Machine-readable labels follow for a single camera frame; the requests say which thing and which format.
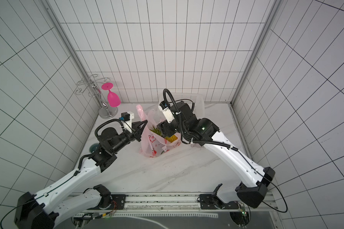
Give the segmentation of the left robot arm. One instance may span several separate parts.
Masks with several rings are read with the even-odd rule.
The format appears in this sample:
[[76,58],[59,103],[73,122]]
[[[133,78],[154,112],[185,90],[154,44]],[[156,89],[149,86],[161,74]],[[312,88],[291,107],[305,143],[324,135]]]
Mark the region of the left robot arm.
[[83,155],[78,166],[52,185],[19,197],[14,223],[19,229],[52,229],[62,221],[87,209],[115,207],[111,192],[96,185],[82,195],[68,198],[87,181],[104,172],[117,159],[116,154],[132,141],[140,141],[147,121],[129,122],[111,119],[95,130],[97,149]]

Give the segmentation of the yellow pineapple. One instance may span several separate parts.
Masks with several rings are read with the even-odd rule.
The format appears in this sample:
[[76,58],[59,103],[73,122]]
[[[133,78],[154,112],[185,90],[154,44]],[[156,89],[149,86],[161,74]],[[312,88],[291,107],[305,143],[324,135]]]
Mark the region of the yellow pineapple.
[[166,137],[165,140],[169,144],[169,143],[173,143],[173,142],[177,141],[178,137],[177,137],[177,135],[172,135],[171,137]]

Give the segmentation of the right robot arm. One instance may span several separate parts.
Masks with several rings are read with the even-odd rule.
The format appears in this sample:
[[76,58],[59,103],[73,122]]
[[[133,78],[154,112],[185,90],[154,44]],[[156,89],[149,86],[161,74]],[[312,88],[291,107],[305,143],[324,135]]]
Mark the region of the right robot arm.
[[264,200],[275,171],[253,162],[236,148],[211,120],[198,119],[183,101],[171,105],[162,101],[159,110],[165,120],[157,126],[163,136],[180,133],[186,144],[199,144],[216,154],[240,178],[235,188],[239,200],[249,207],[257,208]]

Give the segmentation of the pink plastic bag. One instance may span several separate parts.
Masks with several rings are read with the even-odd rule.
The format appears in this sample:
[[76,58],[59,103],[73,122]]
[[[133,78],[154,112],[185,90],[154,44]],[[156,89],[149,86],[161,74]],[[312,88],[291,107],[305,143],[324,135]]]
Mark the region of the pink plastic bag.
[[181,145],[181,135],[179,133],[176,133],[178,140],[168,144],[165,137],[159,136],[150,130],[153,125],[157,127],[160,122],[166,120],[157,106],[152,106],[145,111],[141,105],[137,105],[136,109],[140,120],[148,121],[141,135],[140,153],[142,155],[145,157],[159,157],[163,153],[171,151]]

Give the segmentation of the green-brown pineapple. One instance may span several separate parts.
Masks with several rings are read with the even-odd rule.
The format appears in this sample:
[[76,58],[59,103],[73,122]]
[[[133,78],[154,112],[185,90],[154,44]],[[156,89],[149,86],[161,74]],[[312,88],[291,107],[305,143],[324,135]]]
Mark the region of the green-brown pineapple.
[[163,134],[162,134],[162,132],[161,132],[161,130],[158,128],[158,127],[156,127],[156,126],[152,126],[152,128],[150,129],[153,133],[155,133],[155,134],[157,134],[157,135],[159,135],[159,136],[163,136]]

